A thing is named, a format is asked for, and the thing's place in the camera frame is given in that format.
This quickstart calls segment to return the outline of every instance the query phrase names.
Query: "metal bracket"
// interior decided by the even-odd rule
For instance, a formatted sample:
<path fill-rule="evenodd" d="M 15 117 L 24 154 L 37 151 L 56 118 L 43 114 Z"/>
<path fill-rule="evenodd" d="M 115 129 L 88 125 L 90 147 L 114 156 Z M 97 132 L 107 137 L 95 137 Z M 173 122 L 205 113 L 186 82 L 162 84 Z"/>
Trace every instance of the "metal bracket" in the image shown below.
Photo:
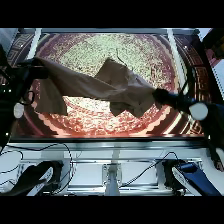
<path fill-rule="evenodd" d="M 111 168 L 111 166 L 115 166 L 113 168 L 117 169 L 117 184 L 120 187 L 122 185 L 122 172 L 121 172 L 121 164 L 104 164 L 103 170 L 102 170 L 102 184 L 103 186 L 107 185 L 108 182 L 108 171 Z"/>

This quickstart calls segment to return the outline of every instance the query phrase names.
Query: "white round marker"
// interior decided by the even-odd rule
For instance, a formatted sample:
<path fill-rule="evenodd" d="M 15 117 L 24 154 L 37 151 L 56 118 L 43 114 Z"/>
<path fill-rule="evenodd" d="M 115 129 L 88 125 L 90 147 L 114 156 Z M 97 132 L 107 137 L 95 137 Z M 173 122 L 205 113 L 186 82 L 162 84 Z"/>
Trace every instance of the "white round marker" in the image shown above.
<path fill-rule="evenodd" d="M 194 120 L 202 121 L 208 115 L 208 108 L 204 103 L 196 103 L 190 106 L 189 110 Z"/>
<path fill-rule="evenodd" d="M 16 103 L 14 106 L 14 116 L 15 118 L 19 119 L 23 116 L 24 113 L 24 106 L 20 103 Z"/>

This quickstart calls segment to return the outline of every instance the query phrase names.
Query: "crumpled cloth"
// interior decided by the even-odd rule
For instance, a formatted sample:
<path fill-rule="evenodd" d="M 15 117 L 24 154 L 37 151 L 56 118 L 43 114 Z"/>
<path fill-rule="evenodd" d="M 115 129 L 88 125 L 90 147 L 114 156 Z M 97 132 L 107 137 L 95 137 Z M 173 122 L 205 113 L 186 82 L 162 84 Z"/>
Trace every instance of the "crumpled cloth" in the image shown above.
<path fill-rule="evenodd" d="M 47 79 L 40 79 L 40 99 L 35 109 L 39 113 L 67 116 L 63 96 L 109 101 L 114 116 L 127 110 L 138 118 L 155 102 L 153 86 L 110 58 L 106 59 L 95 77 L 75 72 L 48 59 L 35 59 L 49 72 Z"/>

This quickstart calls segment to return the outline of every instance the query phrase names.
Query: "patterned rug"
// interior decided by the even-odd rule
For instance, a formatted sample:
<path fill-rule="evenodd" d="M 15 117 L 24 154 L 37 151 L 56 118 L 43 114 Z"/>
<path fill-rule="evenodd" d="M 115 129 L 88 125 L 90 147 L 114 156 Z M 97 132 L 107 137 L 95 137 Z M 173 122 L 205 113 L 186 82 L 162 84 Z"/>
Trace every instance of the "patterned rug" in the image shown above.
<path fill-rule="evenodd" d="M 33 35 L 17 36 L 8 60 L 12 65 L 25 59 Z M 197 78 L 191 96 L 211 101 L 207 62 L 203 60 L 195 43 L 197 36 L 175 36 L 183 68 L 195 66 Z M 38 44 L 36 55 L 51 59 L 72 70 L 94 76 L 107 57 L 126 64 L 145 80 L 169 91 L 178 92 L 178 76 L 168 37 L 152 34 L 44 34 Z M 32 90 L 39 97 L 39 81 Z M 108 102 L 64 97 L 69 116 L 38 114 L 37 102 L 27 106 L 24 117 L 18 121 L 15 137 L 147 137 L 173 135 L 202 135 L 198 122 L 190 116 L 164 106 L 155 105 L 143 117 L 135 118 L 129 112 L 114 117 Z"/>

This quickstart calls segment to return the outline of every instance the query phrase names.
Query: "brown cloth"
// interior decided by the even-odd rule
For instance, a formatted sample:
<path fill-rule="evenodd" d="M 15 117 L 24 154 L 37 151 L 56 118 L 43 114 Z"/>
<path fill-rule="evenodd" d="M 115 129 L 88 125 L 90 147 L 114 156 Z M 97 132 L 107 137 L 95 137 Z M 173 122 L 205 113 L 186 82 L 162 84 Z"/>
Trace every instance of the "brown cloth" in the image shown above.
<path fill-rule="evenodd" d="M 68 115 L 62 96 L 87 97 L 110 102 L 114 116 L 127 110 L 141 117 L 154 103 L 155 90 L 141 76 L 126 66 L 106 59 L 95 77 L 72 71 L 53 61 L 38 58 L 49 71 L 40 80 L 40 100 L 36 111 Z"/>

